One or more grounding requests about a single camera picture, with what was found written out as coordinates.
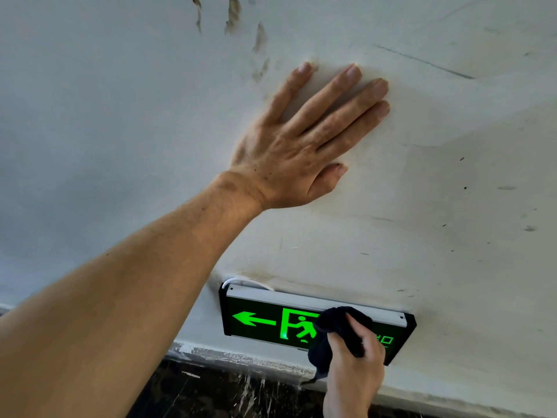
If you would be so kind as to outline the person's right hand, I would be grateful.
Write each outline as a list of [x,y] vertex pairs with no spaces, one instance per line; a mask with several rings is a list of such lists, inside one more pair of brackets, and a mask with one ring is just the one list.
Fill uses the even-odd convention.
[[356,358],[335,333],[328,334],[328,341],[332,361],[327,377],[327,392],[338,397],[366,399],[372,404],[384,379],[385,358]]

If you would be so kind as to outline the person's left hand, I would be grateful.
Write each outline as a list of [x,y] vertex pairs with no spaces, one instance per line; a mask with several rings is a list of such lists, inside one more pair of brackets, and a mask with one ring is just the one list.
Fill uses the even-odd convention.
[[[361,78],[361,70],[352,63],[329,83],[353,83],[353,88]],[[262,114],[240,140],[230,168],[222,173],[222,179],[250,197],[259,211],[308,204],[308,190],[319,172],[329,164],[340,163],[337,160],[342,155],[384,120],[368,112],[336,135],[325,135],[315,128],[301,131],[302,106],[291,118],[281,118],[275,124],[264,124]]]

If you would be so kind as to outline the black cleaning cloth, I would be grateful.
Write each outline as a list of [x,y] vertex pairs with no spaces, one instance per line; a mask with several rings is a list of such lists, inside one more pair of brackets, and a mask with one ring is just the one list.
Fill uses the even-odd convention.
[[313,323],[317,334],[308,350],[308,360],[316,368],[316,372],[310,380],[300,382],[300,386],[311,385],[328,376],[332,361],[332,350],[328,341],[330,333],[340,336],[354,357],[364,356],[361,337],[353,330],[347,316],[351,316],[368,330],[373,330],[372,318],[353,307],[329,308],[320,313]]

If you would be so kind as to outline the person's left forearm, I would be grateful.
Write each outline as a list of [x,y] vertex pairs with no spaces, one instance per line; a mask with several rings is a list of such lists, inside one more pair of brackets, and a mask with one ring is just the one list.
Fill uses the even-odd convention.
[[218,259],[262,211],[224,172],[0,317],[0,418],[125,418]]

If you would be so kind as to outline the person's right forearm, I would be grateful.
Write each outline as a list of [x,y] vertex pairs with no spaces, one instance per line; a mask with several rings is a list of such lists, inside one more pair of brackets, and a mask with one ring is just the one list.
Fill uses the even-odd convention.
[[323,402],[324,418],[368,418],[371,402],[333,396],[327,392]]

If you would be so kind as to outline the green illuminated exit sign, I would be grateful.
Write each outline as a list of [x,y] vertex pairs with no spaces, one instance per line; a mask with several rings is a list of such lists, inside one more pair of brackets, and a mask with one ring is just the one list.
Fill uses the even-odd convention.
[[316,336],[314,322],[329,308],[353,307],[373,320],[373,332],[386,348],[389,365],[417,327],[415,316],[271,290],[245,278],[230,278],[218,290],[224,334],[308,351]]

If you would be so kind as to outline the dark marble baseboard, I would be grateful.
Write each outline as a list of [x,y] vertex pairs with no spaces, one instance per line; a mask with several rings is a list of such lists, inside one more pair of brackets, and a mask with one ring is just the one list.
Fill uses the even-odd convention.
[[324,418],[324,393],[164,358],[126,418]]

